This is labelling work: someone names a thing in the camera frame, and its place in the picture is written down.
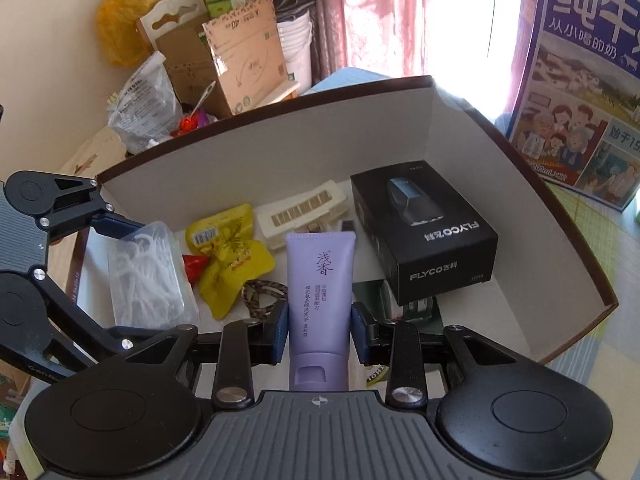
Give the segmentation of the yellow plastic bag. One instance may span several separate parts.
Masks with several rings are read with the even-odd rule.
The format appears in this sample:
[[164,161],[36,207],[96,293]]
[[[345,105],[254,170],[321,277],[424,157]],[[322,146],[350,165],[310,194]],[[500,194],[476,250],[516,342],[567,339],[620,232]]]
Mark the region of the yellow plastic bag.
[[103,0],[96,10],[96,38],[107,62],[136,67],[149,55],[137,21],[160,0]]

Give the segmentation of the open brown cardboard carton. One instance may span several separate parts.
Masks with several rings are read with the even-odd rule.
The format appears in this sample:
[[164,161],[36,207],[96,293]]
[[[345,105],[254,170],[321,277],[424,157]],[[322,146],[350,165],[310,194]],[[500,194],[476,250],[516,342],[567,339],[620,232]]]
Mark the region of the open brown cardboard carton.
[[194,18],[156,40],[183,105],[226,118],[254,110],[288,81],[273,0],[213,20]]

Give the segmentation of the cream printed bed sheet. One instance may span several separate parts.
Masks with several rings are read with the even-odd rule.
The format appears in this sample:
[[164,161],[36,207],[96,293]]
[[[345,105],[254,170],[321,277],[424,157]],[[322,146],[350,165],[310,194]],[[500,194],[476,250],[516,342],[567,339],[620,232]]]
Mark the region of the cream printed bed sheet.
[[125,158],[126,148],[117,133],[104,127],[81,144],[58,173],[93,178]]

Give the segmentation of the purple tray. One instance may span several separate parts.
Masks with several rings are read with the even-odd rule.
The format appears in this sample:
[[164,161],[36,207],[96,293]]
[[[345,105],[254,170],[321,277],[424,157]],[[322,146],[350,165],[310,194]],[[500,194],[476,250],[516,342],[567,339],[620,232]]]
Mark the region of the purple tray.
[[198,130],[209,126],[217,121],[214,115],[207,114],[204,110],[194,110],[191,113],[185,114],[180,119],[179,125],[171,135],[176,138],[177,136],[183,136],[194,130]]

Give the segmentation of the brown hair claw clip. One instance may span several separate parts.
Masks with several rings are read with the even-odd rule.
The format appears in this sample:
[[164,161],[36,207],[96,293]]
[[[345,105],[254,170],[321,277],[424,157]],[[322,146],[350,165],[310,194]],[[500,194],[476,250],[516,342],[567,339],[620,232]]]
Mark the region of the brown hair claw clip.
[[288,288],[270,280],[247,281],[241,290],[243,304],[254,320],[265,320],[278,301],[285,300]]

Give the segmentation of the purple cream tube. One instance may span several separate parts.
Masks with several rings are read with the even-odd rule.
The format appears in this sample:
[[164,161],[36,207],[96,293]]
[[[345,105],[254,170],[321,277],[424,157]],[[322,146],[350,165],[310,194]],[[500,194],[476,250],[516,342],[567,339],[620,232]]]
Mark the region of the purple cream tube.
[[290,389],[348,389],[350,309],[356,234],[290,233]]

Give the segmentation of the white bucket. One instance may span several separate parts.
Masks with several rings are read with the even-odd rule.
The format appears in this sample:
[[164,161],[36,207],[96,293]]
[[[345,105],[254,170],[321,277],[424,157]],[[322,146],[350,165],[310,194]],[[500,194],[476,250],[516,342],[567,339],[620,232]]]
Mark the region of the white bucket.
[[277,22],[288,76],[299,83],[298,92],[312,86],[311,43],[314,36],[310,12],[298,18]]

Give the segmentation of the blue milk carton box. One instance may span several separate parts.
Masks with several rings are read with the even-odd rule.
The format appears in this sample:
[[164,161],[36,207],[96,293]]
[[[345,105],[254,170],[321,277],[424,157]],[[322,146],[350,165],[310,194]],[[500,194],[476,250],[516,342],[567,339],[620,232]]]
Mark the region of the blue milk carton box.
[[639,189],[639,0],[534,0],[506,134],[532,169],[617,211]]

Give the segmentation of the yellow snack packet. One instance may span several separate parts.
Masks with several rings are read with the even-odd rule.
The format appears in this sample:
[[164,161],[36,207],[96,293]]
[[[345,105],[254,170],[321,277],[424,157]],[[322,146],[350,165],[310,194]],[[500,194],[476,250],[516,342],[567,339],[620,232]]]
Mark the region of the yellow snack packet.
[[198,279],[198,293],[215,320],[233,308],[247,281],[271,272],[276,265],[269,249],[254,239],[254,214],[242,204],[195,221],[184,239],[194,256],[208,258]]

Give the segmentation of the black shaver box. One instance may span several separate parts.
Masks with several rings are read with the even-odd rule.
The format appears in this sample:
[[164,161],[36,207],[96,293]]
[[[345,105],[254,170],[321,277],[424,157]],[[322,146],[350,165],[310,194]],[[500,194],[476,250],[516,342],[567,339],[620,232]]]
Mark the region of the black shaver box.
[[498,233],[424,160],[350,177],[363,231],[401,306],[491,279]]

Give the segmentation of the green yellow card package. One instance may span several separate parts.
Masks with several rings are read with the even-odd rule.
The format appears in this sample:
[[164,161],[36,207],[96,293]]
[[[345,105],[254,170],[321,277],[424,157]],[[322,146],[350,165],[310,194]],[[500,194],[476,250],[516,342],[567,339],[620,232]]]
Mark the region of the green yellow card package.
[[[420,333],[439,334],[444,327],[435,297],[411,301],[401,306],[386,280],[358,282],[352,285],[352,300],[360,301],[380,322],[405,321],[416,326]],[[388,376],[385,365],[359,363],[354,340],[349,349],[349,388],[374,389],[384,392]]]

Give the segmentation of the pink curtain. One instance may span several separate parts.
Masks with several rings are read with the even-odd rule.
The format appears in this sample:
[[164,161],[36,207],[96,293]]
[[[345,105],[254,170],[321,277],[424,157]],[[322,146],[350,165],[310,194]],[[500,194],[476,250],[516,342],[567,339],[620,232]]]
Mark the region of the pink curtain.
[[426,72],[430,0],[316,0],[314,69],[356,67],[391,77]]

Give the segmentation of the cream comb package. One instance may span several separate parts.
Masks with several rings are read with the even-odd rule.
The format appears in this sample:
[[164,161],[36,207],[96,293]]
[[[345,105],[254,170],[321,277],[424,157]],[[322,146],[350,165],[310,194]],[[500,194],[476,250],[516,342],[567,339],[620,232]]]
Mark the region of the cream comb package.
[[289,232],[329,224],[347,211],[347,195],[333,180],[329,180],[311,191],[261,206],[256,212],[256,219],[267,246],[271,250],[279,250],[285,246]]

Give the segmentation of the red snack packet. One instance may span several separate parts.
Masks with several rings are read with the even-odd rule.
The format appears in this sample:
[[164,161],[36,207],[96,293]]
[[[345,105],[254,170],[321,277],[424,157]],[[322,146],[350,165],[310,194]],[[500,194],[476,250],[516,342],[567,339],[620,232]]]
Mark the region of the red snack packet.
[[209,258],[207,256],[183,255],[182,260],[190,285],[198,284],[198,280],[209,264]]

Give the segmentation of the clear printed plastic bag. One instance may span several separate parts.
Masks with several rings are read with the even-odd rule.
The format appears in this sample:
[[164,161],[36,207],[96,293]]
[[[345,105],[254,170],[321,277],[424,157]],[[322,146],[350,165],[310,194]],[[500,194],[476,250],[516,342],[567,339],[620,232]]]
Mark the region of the clear printed plastic bag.
[[107,105],[107,127],[130,154],[139,154],[171,139],[182,108],[165,68],[165,55],[155,51],[129,77]]

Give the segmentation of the checked table cloth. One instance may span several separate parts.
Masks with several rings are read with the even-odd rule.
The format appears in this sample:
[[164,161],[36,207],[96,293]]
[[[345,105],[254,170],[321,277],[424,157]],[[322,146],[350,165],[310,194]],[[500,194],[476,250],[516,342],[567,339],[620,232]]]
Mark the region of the checked table cloth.
[[427,76],[323,81],[302,99],[322,179],[425,160],[497,231],[490,281],[438,298],[442,319],[547,363],[617,306],[582,232],[480,112]]

